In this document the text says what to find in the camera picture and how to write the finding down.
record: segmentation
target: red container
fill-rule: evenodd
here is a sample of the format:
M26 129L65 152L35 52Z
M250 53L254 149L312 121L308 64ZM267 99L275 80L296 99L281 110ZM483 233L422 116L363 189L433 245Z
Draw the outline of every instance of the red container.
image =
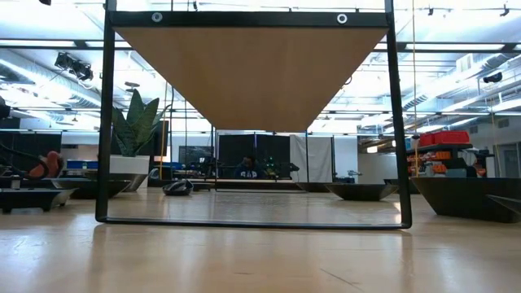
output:
M420 145L421 147L426 147L434 144L434 134L433 133L424 133L420 134Z
M434 144L464 144L469 143L467 131L440 131L433 133Z

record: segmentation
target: potted plant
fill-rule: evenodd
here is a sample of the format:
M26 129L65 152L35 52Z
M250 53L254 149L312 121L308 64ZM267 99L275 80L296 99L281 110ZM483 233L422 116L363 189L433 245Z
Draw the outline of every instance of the potted plant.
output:
M127 177L127 174L135 175L132 178L127 177L126 180L133 182L126 191L136 190L148 175L150 156L138 153L152 139L155 128L168 108L158 114L159 103L159 98L155 98L145 105L139 92L134 90L126 119L120 109L112 108L112 135L121 155L111 155L110 173L111 177L118 177L112 174L120 174L118 179Z

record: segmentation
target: white planter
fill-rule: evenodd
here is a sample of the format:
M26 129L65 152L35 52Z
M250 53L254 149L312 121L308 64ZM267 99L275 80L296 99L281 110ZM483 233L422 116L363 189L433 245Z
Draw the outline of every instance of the white planter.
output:
M137 155L135 157L111 155L110 174L148 174L149 161L148 155ZM147 186L148 180L145 179L139 188Z

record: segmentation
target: wooden floor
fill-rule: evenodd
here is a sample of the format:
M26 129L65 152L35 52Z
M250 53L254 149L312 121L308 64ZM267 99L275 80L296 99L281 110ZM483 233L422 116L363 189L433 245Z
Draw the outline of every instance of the wooden floor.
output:
M436 216L413 196L396 232L103 225L93 201L0 215L0 292L521 292L521 225ZM382 203L334 195L118 195L111 216L394 222Z

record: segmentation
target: metal bolt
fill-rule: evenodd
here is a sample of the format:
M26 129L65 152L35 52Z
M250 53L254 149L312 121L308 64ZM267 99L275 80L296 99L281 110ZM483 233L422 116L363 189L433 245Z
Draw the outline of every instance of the metal bolt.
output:
M163 20L163 15L160 14L159 12L155 12L153 15L152 15L152 20L154 22L160 22L161 20Z
M339 24L345 24L348 22L348 16L345 15L344 13L339 14L336 16L336 21L338 21Z

